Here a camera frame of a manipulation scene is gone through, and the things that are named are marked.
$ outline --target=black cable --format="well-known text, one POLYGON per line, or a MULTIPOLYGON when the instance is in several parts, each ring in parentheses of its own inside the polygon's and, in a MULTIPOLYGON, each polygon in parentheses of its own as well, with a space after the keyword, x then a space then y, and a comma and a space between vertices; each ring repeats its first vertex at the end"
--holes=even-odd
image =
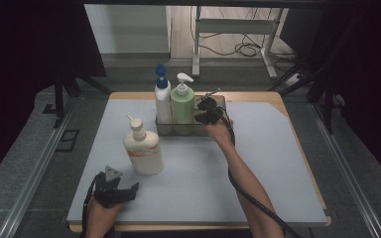
MULTIPOLYGON (((233 131, 233 127, 231 125, 231 123, 224 118, 224 116, 220 115, 217 111, 215 111, 213 108, 206 108, 207 110, 209 110, 210 112, 214 113, 216 116, 218 116, 219 119, 221 119, 224 124, 226 125, 227 127, 227 130, 228 132, 230 133, 230 137, 231 137, 231 142, 233 143, 233 145, 235 146, 236 145, 236 142, 235 142, 235 136, 234 136, 234 131, 233 131)), ((247 193, 237 182, 236 180, 234 179, 233 175, 231 174, 231 171, 230 169, 228 169, 228 178, 230 179, 230 182, 231 184, 234 186, 234 188, 240 192, 240 194, 242 194, 246 199, 248 199, 252 204, 254 204, 255 206, 257 206, 259 209, 261 209, 262 211, 264 211, 269 217, 271 217, 273 220, 275 220, 279 225, 281 225, 285 230, 287 230, 294 238, 301 238, 301 236, 295 231, 293 230, 293 228, 291 228, 283 219, 281 219, 275 212, 271 211, 268 207, 266 207, 264 204, 262 204, 261 202, 259 202, 256 198, 254 198, 253 196, 251 196, 249 193, 247 193)))

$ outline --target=bottle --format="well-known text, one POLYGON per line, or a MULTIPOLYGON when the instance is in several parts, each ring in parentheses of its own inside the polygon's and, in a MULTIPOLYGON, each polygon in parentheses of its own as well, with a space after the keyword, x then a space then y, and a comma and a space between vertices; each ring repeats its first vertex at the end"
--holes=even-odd
POLYGON ((157 133, 146 131, 141 119, 128 115, 132 132, 123 139, 123 145, 134 171, 139 175, 156 175, 163 170, 160 138, 157 133))
POLYGON ((172 98, 173 123, 175 124, 175 132, 178 135, 186 136, 192 132, 192 124, 194 124, 194 93, 185 82, 193 82, 193 79, 181 72, 178 74, 178 80, 180 84, 170 94, 172 98))
POLYGON ((166 68, 162 63, 157 64, 156 75, 157 131, 159 135, 168 135, 173 129, 172 103, 170 101, 171 85, 166 78, 166 68))

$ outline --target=gray floor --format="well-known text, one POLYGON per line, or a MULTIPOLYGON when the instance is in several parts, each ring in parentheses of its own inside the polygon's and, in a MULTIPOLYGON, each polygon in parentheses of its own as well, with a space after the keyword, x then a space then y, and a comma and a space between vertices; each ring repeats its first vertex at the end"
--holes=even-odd
MULTIPOLYGON (((171 81, 180 71, 191 72, 190 61, 157 58, 116 59, 108 56, 105 57, 108 77, 97 80, 114 91, 153 91, 154 69, 157 62, 166 64, 168 78, 171 81)), ((72 152, 52 154, 15 237, 78 236, 68 229, 65 218, 108 99, 108 95, 83 81, 79 80, 78 83, 82 93, 79 98, 73 99, 74 107, 65 127, 67 130, 79 131, 77 142, 72 152)), ((202 62, 201 77, 192 87, 199 91, 210 91, 218 86, 223 90, 261 91, 268 89, 272 83, 259 61, 207 60, 202 62)), ((301 88, 286 96, 284 100, 332 222, 327 227, 313 228, 311 231, 308 228, 298 228, 298 231, 304 237, 373 237, 358 202, 353 198, 326 143, 312 107, 305 100, 308 89, 308 87, 301 88)), ((55 133, 53 129, 55 115, 42 113, 47 104, 53 103, 52 88, 45 89, 37 95, 36 109, 0 166, 0 230, 24 182, 41 156, 44 146, 55 133)), ((346 125, 338 110, 334 110, 332 122, 333 137, 381 222, 381 167, 346 125)), ((247 231, 137 232, 121 235, 122 237, 250 237, 247 231)))

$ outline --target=forearm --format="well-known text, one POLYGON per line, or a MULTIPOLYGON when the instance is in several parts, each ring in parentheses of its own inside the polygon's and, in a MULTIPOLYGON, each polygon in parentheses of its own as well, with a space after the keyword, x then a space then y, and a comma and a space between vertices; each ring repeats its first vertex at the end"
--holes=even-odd
MULTIPOLYGON (((271 200, 246 163, 241 159, 234 146, 230 143, 219 144, 225 159, 227 160, 230 172, 243 190, 260 201, 270 210, 274 211, 271 200)), ((237 192, 242 209, 247 217, 253 237, 284 237, 281 227, 265 212, 252 204, 239 192, 237 192)))

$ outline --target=white metal desk frame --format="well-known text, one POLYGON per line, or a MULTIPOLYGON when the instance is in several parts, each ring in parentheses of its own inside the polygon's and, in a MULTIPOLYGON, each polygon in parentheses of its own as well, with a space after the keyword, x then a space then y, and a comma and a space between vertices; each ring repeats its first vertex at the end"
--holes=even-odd
POLYGON ((196 7, 194 23, 194 47, 191 74, 199 77, 199 34, 200 33, 224 33, 224 34, 257 34, 269 35, 265 48, 261 50, 262 59, 267 67, 271 79, 277 78, 277 73, 269 57, 275 35, 280 25, 283 8, 280 8, 274 20, 258 19, 206 19, 200 17, 201 7, 196 7))

